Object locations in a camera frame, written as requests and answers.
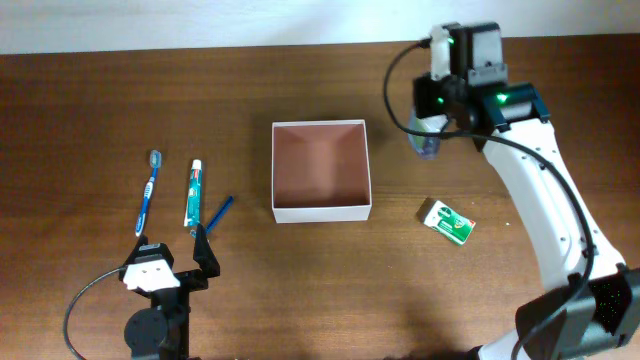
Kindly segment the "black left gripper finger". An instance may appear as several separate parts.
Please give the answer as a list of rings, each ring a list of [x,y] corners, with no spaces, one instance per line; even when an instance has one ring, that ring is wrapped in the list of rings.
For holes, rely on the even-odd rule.
[[[130,265],[154,260],[165,260],[169,268],[173,268],[174,257],[169,247],[164,243],[150,243],[146,235],[141,235],[123,263],[123,267],[126,269]]]
[[[206,229],[202,224],[198,224],[196,227],[193,259],[198,263],[207,278],[214,278],[220,275],[219,262],[211,249]]]

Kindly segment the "clear pump spray bottle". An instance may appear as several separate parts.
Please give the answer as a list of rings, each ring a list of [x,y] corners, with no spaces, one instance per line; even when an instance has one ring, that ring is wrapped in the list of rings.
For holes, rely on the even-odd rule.
[[[445,115],[419,118],[415,109],[412,109],[409,118],[409,129],[416,132],[440,133],[446,128],[447,123],[448,119]],[[413,150],[423,160],[433,160],[437,157],[441,143],[439,138],[409,134],[408,139]]]

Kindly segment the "green white Dettol soap box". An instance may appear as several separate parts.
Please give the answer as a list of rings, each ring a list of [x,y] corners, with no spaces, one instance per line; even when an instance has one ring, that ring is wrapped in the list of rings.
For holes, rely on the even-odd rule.
[[[452,243],[464,245],[473,232],[476,222],[468,219],[440,200],[427,198],[416,213],[417,219]]]

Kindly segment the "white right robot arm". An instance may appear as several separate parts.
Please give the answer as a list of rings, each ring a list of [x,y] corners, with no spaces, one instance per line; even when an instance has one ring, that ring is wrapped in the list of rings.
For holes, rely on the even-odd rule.
[[[589,213],[560,154],[549,111],[529,83],[511,84],[494,22],[433,27],[430,71],[414,83],[418,119],[453,120],[504,182],[544,287],[515,327],[472,359],[580,359],[627,345],[639,330],[639,273]]]

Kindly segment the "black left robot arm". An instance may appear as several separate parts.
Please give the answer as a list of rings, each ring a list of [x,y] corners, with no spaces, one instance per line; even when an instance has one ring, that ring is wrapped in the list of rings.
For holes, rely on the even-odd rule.
[[[175,272],[174,257],[164,243],[141,236],[119,271],[119,280],[150,301],[127,321],[124,340],[133,359],[188,359],[190,295],[209,288],[221,273],[206,228],[195,229],[196,269]]]

